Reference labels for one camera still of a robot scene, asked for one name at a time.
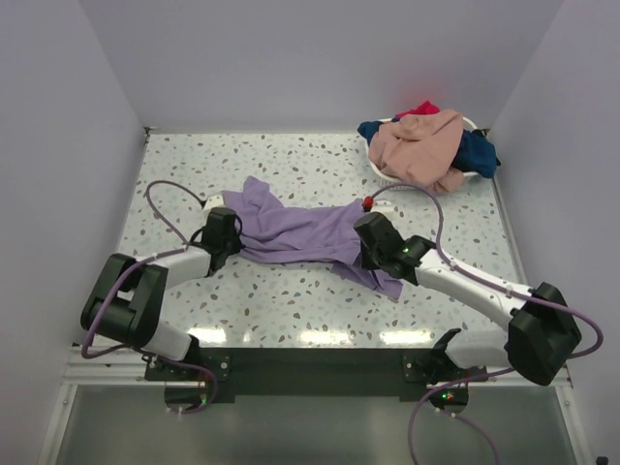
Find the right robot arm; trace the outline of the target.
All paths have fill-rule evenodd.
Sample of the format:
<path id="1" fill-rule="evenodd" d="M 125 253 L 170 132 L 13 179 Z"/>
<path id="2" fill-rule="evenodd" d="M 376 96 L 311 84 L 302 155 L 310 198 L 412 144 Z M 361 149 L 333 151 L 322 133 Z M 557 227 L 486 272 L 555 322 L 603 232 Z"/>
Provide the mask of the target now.
<path id="1" fill-rule="evenodd" d="M 454 380 L 478 365 L 510 367 L 548 386 L 581 341 L 561 292 L 548 283 L 530 288 L 477 270 L 418 235 L 403 238 L 383 214 L 357 220 L 362 265 L 465 304 L 495 325 L 490 331 L 445 334 L 431 360 L 434 374 Z"/>

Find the lavender t shirt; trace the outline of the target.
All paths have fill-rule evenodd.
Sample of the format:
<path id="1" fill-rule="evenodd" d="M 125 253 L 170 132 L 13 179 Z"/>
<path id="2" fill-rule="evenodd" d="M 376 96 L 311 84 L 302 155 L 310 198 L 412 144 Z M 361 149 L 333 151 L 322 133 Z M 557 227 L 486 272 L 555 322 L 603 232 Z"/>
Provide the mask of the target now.
<path id="1" fill-rule="evenodd" d="M 285 206 L 270 186 L 249 176 L 242 190 L 222 193 L 225 207 L 240 218 L 240 256 L 258 264 L 331 265 L 331 272 L 371 291 L 397 299 L 403 284 L 381 270 L 361 266 L 361 245 L 354 223 L 362 201 L 302 208 Z"/>

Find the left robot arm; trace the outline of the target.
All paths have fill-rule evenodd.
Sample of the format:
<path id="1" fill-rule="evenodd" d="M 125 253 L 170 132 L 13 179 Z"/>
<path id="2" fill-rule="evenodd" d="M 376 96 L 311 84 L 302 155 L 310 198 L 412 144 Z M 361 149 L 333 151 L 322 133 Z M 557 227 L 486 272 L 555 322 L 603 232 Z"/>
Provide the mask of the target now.
<path id="1" fill-rule="evenodd" d="M 141 259 L 109 256 L 80 315 L 86 331 L 81 355 L 92 359 L 128 348 L 166 359 L 179 380 L 194 378 L 201 368 L 198 340 L 161 318 L 164 297 L 171 288 L 219 271 L 243 249 L 241 232 L 233 210 L 215 207 L 179 249 Z"/>

